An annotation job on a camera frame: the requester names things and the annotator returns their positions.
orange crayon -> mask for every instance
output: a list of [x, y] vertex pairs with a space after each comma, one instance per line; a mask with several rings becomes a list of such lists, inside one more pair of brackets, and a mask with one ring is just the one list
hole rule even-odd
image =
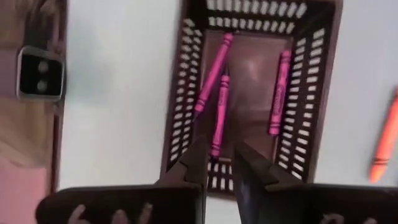
[[398, 135], [398, 90], [394, 102], [390, 108], [390, 113], [380, 139], [376, 156], [372, 163], [371, 181], [377, 182], [387, 170], [388, 160], [391, 157], [394, 143]]

white surface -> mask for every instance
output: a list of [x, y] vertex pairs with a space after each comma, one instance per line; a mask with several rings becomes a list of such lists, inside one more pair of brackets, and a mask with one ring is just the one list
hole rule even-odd
[[[346, 0], [315, 181], [371, 185], [369, 166], [398, 86], [398, 2]], [[398, 185], [398, 147], [378, 185]]]
[[[159, 177], [178, 2], [70, 0], [60, 189]], [[209, 199], [206, 223], [238, 206]]]

plastic basket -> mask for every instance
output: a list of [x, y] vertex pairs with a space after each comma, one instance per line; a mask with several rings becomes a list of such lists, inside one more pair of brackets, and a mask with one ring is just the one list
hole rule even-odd
[[[182, 3], [169, 96], [162, 174], [201, 134], [211, 139], [218, 89], [193, 122], [193, 107], [224, 32], [234, 32], [228, 54], [230, 97], [222, 154], [209, 162], [208, 191], [233, 194], [231, 158], [245, 140], [303, 182], [313, 180], [330, 85], [342, 3], [322, 1], [187, 0]], [[292, 51], [281, 132], [268, 135], [281, 51]]]

pink crayon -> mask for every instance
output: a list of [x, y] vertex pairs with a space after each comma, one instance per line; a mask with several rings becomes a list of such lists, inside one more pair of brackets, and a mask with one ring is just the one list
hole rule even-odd
[[228, 53], [232, 40], [233, 40], [232, 34], [227, 33], [224, 35], [223, 45], [221, 45], [220, 49], [218, 50], [216, 60], [213, 62], [213, 65], [211, 66], [209, 76], [201, 89], [199, 99], [195, 105], [195, 118], [205, 108], [206, 101], [210, 95], [211, 89], [213, 88], [215, 81], [217, 80], [218, 74], [220, 74], [221, 67], [224, 64], [225, 56]]
[[279, 134], [280, 121], [282, 119], [282, 110], [284, 109], [284, 101], [287, 86], [287, 76], [290, 67], [290, 51], [285, 50], [282, 52], [278, 81], [275, 87], [274, 101], [272, 105], [271, 121], [269, 126], [269, 134], [276, 136]]
[[218, 96], [216, 131], [214, 132], [213, 144], [211, 145], [210, 152], [210, 154], [215, 158], [218, 158], [220, 156], [221, 140], [223, 138], [224, 121], [229, 92], [228, 88], [229, 71], [228, 68], [226, 68], [223, 76], [221, 76], [220, 94]]

crayon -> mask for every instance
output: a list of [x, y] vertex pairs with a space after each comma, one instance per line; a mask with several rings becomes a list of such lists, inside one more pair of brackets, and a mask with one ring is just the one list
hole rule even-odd
[[371, 182], [377, 182], [383, 173], [387, 170], [388, 161], [391, 157], [394, 143], [398, 135], [398, 89], [394, 102], [390, 107], [389, 116], [384, 126], [382, 136], [380, 138], [379, 146], [377, 148], [376, 156], [371, 168]]
[[213, 144], [211, 145], [210, 155], [214, 158], [220, 156], [221, 141], [223, 139], [223, 130], [225, 122], [226, 107], [228, 101], [229, 92], [229, 71], [225, 68], [223, 75], [221, 76], [220, 94], [218, 96], [217, 106], [217, 123], [216, 130], [213, 135]]
[[226, 54], [228, 53], [229, 48], [231, 47], [233, 40], [233, 35], [227, 33], [224, 35], [224, 41], [218, 50], [217, 56], [213, 65], [211, 66], [211, 70], [209, 72], [209, 76], [201, 89], [199, 99], [195, 105], [195, 116], [194, 119], [203, 111], [206, 105], [206, 101], [210, 95], [211, 89], [215, 81], [217, 80], [218, 75], [220, 74], [220, 70], [224, 64]]
[[268, 133], [271, 136], [279, 134], [280, 121], [282, 119], [282, 111], [284, 109], [287, 76], [290, 67], [290, 51], [285, 50], [281, 54], [279, 74], [277, 84], [274, 90], [274, 99], [272, 101], [272, 113]]

